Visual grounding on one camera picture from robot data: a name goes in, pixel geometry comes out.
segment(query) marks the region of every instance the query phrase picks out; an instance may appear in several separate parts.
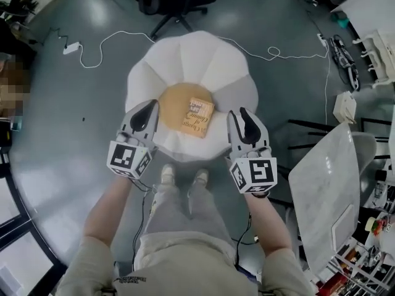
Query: person's right arm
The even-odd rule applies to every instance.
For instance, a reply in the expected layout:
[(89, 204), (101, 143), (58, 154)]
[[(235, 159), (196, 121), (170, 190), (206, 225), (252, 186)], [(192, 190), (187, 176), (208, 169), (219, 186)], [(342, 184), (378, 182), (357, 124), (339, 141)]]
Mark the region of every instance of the person's right arm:
[(264, 289), (275, 291), (276, 295), (314, 295), (292, 251), (289, 231), (269, 199), (258, 199), (251, 194), (246, 194), (245, 198), (252, 227), (266, 255), (262, 271)]

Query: pixelated area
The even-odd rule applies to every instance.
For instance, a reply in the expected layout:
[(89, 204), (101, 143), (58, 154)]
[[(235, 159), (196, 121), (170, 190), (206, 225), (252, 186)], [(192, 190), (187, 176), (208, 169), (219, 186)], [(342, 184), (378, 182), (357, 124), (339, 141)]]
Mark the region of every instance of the pixelated area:
[(0, 64), (0, 116), (22, 116), (30, 95), (29, 71), (15, 59)]

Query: gray-green floor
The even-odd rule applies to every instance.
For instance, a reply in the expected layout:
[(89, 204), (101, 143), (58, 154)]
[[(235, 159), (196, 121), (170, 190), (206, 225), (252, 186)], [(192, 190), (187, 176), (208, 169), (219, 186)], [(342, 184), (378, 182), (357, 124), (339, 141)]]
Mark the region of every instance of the gray-green floor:
[[(190, 14), (187, 21), (198, 30), (235, 39), (250, 52), (269, 57), (269, 46), (284, 56), (324, 54), (317, 39), (317, 27), (330, 37), (339, 34), (351, 45), (351, 35), (330, 20), (326, 9), (314, 8), (304, 0), (217, 0), (207, 15)], [(110, 34), (126, 30), (149, 33), (161, 19), (138, 10), (135, 0), (55, 0), (31, 22), (38, 39), (49, 27), (60, 28), (69, 43), (84, 46), (86, 65), (99, 62), (99, 44)], [(160, 37), (184, 34), (185, 29), (170, 22)], [(58, 257), (68, 264), (81, 236), (90, 208), (109, 185), (113, 174), (106, 168), (109, 141), (124, 114), (127, 75), (145, 54), (150, 42), (142, 36), (117, 35), (103, 45), (104, 60), (99, 68), (85, 69), (79, 52), (64, 56), (64, 39), (51, 34), (32, 68), (31, 97), (23, 118), (23, 129), (15, 135), (11, 152), (12, 171), (39, 230)], [(358, 51), (351, 46), (352, 53)], [(287, 124), (287, 119), (325, 122), (324, 85), (327, 59), (275, 59), (266, 62), (248, 57), (249, 69), (259, 92), (257, 115), (270, 135), (272, 154), (278, 163), (292, 168), (306, 150), (290, 152), (290, 144), (307, 142), (306, 129)], [(365, 63), (357, 60), (362, 90), (356, 95), (357, 116), (389, 119), (393, 103), (390, 86), (372, 90)], [(337, 124), (331, 114), (335, 96), (350, 90), (331, 65), (328, 80), (328, 123)], [(160, 168), (169, 158), (158, 153), (143, 181), (158, 181)], [(177, 166), (177, 183), (183, 187), (201, 166), (211, 173), (210, 189), (230, 234), (239, 237), (247, 225), (248, 212), (238, 194), (222, 157), (209, 163)], [(285, 180), (273, 197), (291, 200)], [(131, 243), (141, 221), (142, 193), (130, 196), (122, 225), (113, 245), (116, 260), (131, 260)], [(148, 197), (146, 216), (152, 200)], [(251, 241), (253, 232), (244, 238)], [(241, 265), (260, 271), (263, 253), (258, 245), (241, 247)]]

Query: shoe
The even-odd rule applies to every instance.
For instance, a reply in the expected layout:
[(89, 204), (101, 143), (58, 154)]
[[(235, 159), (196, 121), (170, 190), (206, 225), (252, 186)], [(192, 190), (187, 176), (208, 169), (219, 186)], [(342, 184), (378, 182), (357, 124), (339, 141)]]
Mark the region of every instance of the shoe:
[(171, 164), (166, 164), (162, 168), (162, 173), (160, 174), (161, 184), (171, 184), (174, 185), (175, 180), (175, 167)]
[(204, 187), (207, 186), (209, 182), (209, 172), (206, 169), (200, 169), (195, 176), (195, 180), (193, 180), (193, 184), (200, 183)]

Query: white cable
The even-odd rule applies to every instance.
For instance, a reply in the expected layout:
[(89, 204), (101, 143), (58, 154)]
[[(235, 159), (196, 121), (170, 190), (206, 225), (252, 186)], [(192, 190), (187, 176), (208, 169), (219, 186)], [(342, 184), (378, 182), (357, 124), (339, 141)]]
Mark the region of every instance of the white cable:
[(80, 63), (81, 63), (81, 65), (82, 65), (82, 67), (84, 67), (84, 68), (98, 68), (98, 67), (101, 65), (101, 63), (103, 62), (103, 49), (102, 49), (101, 46), (102, 46), (103, 43), (104, 43), (105, 41), (107, 41), (109, 38), (111, 38), (111, 37), (113, 37), (114, 35), (119, 34), (119, 33), (125, 33), (125, 34), (128, 34), (128, 35), (144, 35), (145, 37), (147, 37), (147, 39), (148, 39), (150, 42), (152, 42), (152, 43), (155, 44), (155, 42), (154, 42), (151, 38), (149, 38), (148, 35), (145, 34), (145, 33), (130, 33), (130, 32), (126, 32), (126, 31), (118, 31), (118, 32), (115, 32), (115, 33), (111, 34), (110, 36), (104, 38), (104, 40), (102, 40), (102, 42), (100, 43), (100, 46), (99, 46), (99, 48), (100, 48), (100, 63), (98, 63), (96, 66), (86, 66), (86, 65), (83, 64), (83, 62), (82, 62), (82, 54), (84, 53), (84, 47), (83, 47), (82, 44), (81, 44)]
[[(124, 34), (128, 34), (128, 35), (144, 35), (152, 44), (155, 44), (155, 42), (151, 39), (151, 38), (149, 38), (148, 37), (148, 35), (147, 34), (145, 34), (145, 33), (130, 33), (130, 32), (126, 32), (126, 31), (118, 31), (118, 32), (115, 32), (115, 33), (113, 33), (113, 34), (111, 34), (110, 36), (108, 36), (108, 37), (106, 37), (104, 40), (102, 40), (102, 42), (100, 43), (100, 46), (99, 46), (99, 48), (100, 48), (100, 62), (97, 64), (97, 65), (95, 65), (95, 66), (86, 66), (86, 65), (84, 65), (83, 64), (83, 62), (82, 62), (82, 55), (83, 55), (83, 53), (84, 53), (84, 47), (82, 46), (82, 44), (81, 44), (81, 56), (80, 56), (80, 63), (81, 63), (81, 65), (82, 65), (82, 67), (84, 67), (84, 68), (98, 68), (102, 63), (103, 63), (103, 49), (102, 49), (102, 45), (103, 45), (103, 43), (105, 42), (105, 41), (107, 41), (109, 38), (111, 38), (111, 37), (113, 37), (114, 35), (116, 35), (116, 34), (119, 34), (119, 33), (124, 33)], [(275, 47), (275, 46), (270, 46), (268, 49), (267, 49), (267, 52), (268, 52), (268, 54), (269, 55), (271, 55), (271, 56), (273, 56), (272, 58), (265, 58), (265, 57), (262, 57), (262, 56), (259, 56), (259, 55), (254, 55), (254, 54), (251, 54), (249, 51), (247, 51), (245, 48), (243, 48), (239, 43), (237, 43), (235, 40), (233, 40), (233, 39), (231, 39), (231, 38), (226, 38), (226, 37), (221, 37), (221, 36), (217, 36), (218, 38), (221, 38), (221, 39), (224, 39), (224, 40), (226, 40), (226, 41), (231, 41), (232, 43), (234, 43), (235, 45), (237, 45), (237, 47), (239, 47), (242, 51), (244, 51), (247, 55), (250, 55), (251, 57), (256, 57), (256, 58), (260, 58), (260, 59), (263, 59), (263, 60), (266, 60), (266, 61), (268, 61), (268, 62), (271, 62), (274, 58), (281, 58), (281, 59), (311, 59), (311, 58), (314, 58), (314, 57), (319, 57), (319, 58), (328, 58), (328, 74), (326, 75), (326, 80), (325, 80), (325, 124), (327, 125), (328, 124), (328, 116), (327, 116), (327, 111), (326, 111), (326, 107), (327, 107), (327, 105), (328, 105), (328, 98), (327, 98), (327, 96), (326, 96), (326, 88), (327, 88), (327, 86), (328, 86), (328, 79), (329, 79), (329, 74), (330, 74), (330, 68), (331, 68), (331, 59), (330, 59), (330, 56), (328, 56), (328, 54), (329, 54), (329, 45), (328, 45), (328, 42), (326, 41), (326, 40), (324, 40), (324, 42), (325, 42), (325, 44), (326, 44), (326, 46), (325, 46), (325, 49), (326, 49), (326, 53), (325, 53), (325, 55), (318, 55), (318, 54), (314, 54), (314, 55), (310, 55), (310, 56), (281, 56), (280, 54), (281, 54), (281, 51), (277, 48), (277, 47)], [(272, 52), (270, 52), (270, 50), (271, 49), (275, 49), (278, 53), (277, 54), (273, 54)]]

